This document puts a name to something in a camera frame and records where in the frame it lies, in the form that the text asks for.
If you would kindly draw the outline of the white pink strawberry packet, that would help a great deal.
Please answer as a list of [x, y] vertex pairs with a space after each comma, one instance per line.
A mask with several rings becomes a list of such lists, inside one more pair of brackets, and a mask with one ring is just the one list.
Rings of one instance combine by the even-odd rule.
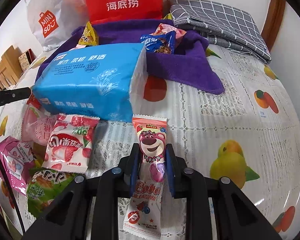
[[99, 120], [99, 117], [93, 116], [58, 114], [42, 167], [61, 172], [85, 173]]

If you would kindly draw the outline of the magenta barcode snack packet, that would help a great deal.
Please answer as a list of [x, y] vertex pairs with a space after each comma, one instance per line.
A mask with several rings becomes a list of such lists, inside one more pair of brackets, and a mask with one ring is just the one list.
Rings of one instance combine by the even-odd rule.
[[35, 166], [31, 146], [9, 136], [0, 142], [0, 160], [12, 189], [26, 195], [30, 169]]

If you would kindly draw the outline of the pink Haidilao chips packet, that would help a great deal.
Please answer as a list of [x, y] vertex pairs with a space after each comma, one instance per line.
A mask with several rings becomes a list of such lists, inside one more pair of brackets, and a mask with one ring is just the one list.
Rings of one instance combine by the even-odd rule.
[[184, 35], [186, 34], [186, 31], [178, 29], [169, 24], [160, 23], [156, 31], [152, 33], [152, 35], [163, 35], [171, 31], [175, 32], [175, 48], [177, 48], [177, 46], [179, 46], [179, 44], [181, 43]]

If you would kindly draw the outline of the wooden headboard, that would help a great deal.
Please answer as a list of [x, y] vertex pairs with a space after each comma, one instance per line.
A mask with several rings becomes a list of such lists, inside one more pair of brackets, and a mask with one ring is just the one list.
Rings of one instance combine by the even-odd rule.
[[18, 57], [20, 50], [10, 46], [1, 56], [0, 90], [16, 85], [23, 73]]

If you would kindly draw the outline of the green snack packet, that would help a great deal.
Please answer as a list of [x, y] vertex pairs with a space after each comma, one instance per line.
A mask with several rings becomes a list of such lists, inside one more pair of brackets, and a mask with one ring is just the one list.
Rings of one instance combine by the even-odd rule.
[[38, 218], [75, 176], [75, 173], [31, 168], [26, 192], [29, 213]]

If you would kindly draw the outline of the purple towel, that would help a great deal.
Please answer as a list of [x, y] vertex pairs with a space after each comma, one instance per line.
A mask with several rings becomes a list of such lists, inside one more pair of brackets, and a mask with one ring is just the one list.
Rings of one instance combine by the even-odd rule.
[[[100, 44], [139, 43], [143, 34], [153, 33], [161, 23], [174, 25], [171, 20], [143, 19], [94, 24], [93, 28]], [[206, 38], [194, 30], [188, 30], [174, 54], [147, 53], [147, 72], [204, 92], [222, 94], [224, 86], [205, 55], [208, 46]]]

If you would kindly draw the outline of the yellow packet behind towel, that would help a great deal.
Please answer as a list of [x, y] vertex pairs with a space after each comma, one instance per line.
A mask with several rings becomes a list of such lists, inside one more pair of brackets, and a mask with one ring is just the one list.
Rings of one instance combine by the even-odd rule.
[[163, 19], [164, 20], [173, 20], [172, 14], [171, 13], [167, 14]]

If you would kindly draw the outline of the grey checked folded cloth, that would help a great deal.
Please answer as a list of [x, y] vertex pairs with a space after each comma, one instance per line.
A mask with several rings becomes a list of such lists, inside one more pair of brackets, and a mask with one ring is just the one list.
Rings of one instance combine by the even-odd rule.
[[248, 12], [208, 0], [168, 0], [168, 4], [176, 27], [195, 30], [210, 44], [270, 63], [268, 47]]

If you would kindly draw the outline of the fruit print table cover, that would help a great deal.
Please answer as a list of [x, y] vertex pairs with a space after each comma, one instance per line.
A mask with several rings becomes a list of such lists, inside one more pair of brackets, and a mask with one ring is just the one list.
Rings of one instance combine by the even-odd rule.
[[[221, 59], [208, 62], [225, 92], [213, 95], [188, 85], [166, 81], [163, 100], [143, 100], [141, 114], [167, 118], [168, 143], [187, 166], [209, 177], [218, 149], [227, 140], [237, 141], [247, 165], [260, 177], [245, 182], [242, 191], [273, 225], [295, 207], [292, 223], [285, 223], [282, 239], [294, 239], [300, 231], [300, 122], [281, 81], [264, 73], [264, 64], [251, 56], [210, 45]], [[254, 93], [262, 90], [274, 99], [279, 113], [261, 108]], [[27, 100], [0, 109], [0, 142], [21, 139], [21, 123]], [[95, 150], [85, 173], [98, 177], [117, 166], [138, 142], [131, 123], [101, 120], [95, 130]], [[173, 199], [164, 186], [161, 206], [161, 239], [184, 239], [185, 199]]]

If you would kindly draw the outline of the pale pink nougat packet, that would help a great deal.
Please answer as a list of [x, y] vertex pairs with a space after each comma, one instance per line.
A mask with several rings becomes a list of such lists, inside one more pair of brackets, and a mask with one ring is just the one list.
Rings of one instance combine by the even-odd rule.
[[81, 44], [77, 44], [75, 49], [81, 49], [81, 48], [85, 48], [87, 45], [81, 45]]

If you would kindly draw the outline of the red candy packet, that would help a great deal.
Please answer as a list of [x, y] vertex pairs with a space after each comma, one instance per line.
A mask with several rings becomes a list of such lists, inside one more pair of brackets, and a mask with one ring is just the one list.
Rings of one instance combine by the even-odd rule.
[[27, 105], [32, 105], [36, 109], [40, 109], [41, 108], [40, 102], [35, 98], [35, 96], [33, 94], [30, 95], [30, 97], [28, 98], [26, 104]]

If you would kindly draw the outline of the white Miniso plastic bag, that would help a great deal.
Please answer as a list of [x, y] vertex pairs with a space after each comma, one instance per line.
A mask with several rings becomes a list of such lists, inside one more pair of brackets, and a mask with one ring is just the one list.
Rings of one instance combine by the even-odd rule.
[[30, 29], [44, 51], [60, 47], [89, 18], [85, 0], [24, 1]]

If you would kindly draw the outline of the blue tissue pack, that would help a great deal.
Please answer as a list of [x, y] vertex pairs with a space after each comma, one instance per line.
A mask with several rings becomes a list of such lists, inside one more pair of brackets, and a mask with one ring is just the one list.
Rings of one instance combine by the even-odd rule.
[[59, 53], [32, 92], [51, 114], [131, 122], [141, 112], [147, 77], [143, 44], [105, 44]]

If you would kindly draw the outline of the pink peach snack packet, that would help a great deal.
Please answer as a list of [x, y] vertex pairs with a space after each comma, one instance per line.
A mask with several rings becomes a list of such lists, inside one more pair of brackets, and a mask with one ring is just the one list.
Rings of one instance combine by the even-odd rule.
[[29, 104], [21, 126], [21, 140], [46, 146], [56, 122], [56, 116], [47, 116]]

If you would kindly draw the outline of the brown wooden door frame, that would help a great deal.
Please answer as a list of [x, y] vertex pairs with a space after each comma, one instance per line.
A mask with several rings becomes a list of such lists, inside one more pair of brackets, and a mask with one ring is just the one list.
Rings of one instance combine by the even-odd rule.
[[269, 51], [271, 51], [281, 28], [285, 7], [286, 0], [270, 0], [266, 21], [261, 33]]

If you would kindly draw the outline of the patterned book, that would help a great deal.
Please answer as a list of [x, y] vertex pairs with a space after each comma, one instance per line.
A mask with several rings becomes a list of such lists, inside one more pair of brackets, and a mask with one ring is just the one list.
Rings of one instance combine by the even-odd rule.
[[21, 70], [25, 72], [31, 63], [36, 59], [35, 54], [33, 53], [32, 49], [28, 49], [27, 51], [23, 52], [19, 57], [18, 61], [21, 67]]

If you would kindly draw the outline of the blue snack packet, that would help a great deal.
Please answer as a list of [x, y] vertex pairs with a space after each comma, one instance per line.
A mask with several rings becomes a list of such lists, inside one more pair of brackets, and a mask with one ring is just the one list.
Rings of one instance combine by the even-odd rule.
[[147, 52], [174, 54], [175, 31], [170, 31], [160, 35], [142, 35], [140, 37], [140, 42], [145, 45]]

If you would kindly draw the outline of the yellow snack packet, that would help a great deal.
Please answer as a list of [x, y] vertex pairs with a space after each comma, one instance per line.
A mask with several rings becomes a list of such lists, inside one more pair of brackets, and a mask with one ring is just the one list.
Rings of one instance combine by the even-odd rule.
[[99, 36], [91, 23], [88, 21], [85, 25], [83, 34], [79, 39], [78, 45], [80, 46], [98, 46]]

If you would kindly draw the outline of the Lotso bear lollipop packet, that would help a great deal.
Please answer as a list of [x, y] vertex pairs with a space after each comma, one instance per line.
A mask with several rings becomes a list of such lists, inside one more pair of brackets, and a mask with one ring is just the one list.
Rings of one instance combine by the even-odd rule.
[[141, 150], [141, 163], [123, 230], [144, 239], [160, 239], [167, 119], [134, 114], [132, 123]]

